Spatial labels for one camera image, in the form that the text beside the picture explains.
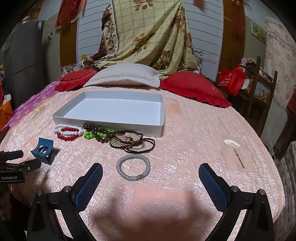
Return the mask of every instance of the white pillow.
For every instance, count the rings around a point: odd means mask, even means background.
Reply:
[[[100,70],[83,87],[90,85],[148,85],[158,88],[160,74],[143,64],[115,64]]]

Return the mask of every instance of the purple fabric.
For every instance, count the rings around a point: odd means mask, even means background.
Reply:
[[[30,99],[28,99],[25,103],[20,105],[14,112],[11,119],[8,121],[8,123],[5,126],[13,127],[16,123],[19,122],[26,114],[31,112],[35,106],[37,106],[41,101],[52,97],[56,91],[54,88],[59,83],[59,81],[55,81],[50,83],[48,86],[45,87],[43,91],[38,93],[37,95],[33,95]]]

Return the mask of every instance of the pillow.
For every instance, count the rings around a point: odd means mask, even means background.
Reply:
[[[82,69],[67,73],[60,78],[59,84],[54,89],[57,91],[70,91],[84,85],[96,73],[97,71],[93,69]]]
[[[194,72],[176,72],[162,80],[159,88],[185,98],[206,102],[212,106],[231,106],[231,103],[224,98],[223,94],[210,81]]]
[[[115,64],[102,69],[83,87],[90,85],[148,85],[158,88],[161,74],[143,64]]]

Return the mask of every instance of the orange basket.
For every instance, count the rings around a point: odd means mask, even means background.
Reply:
[[[0,130],[7,124],[10,118],[13,116],[10,100],[4,105],[0,106]]]

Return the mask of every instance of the ruffled trim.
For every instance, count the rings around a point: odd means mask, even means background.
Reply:
[[[83,86],[89,81],[91,77],[83,77],[77,80],[64,80],[60,81],[59,84],[54,88],[56,91],[70,91],[78,86]]]
[[[227,108],[232,105],[226,99],[220,99],[207,94],[198,93],[196,91],[170,86],[165,80],[161,81],[159,88],[180,95],[182,97],[193,99],[203,103],[208,103],[209,105],[216,107]]]

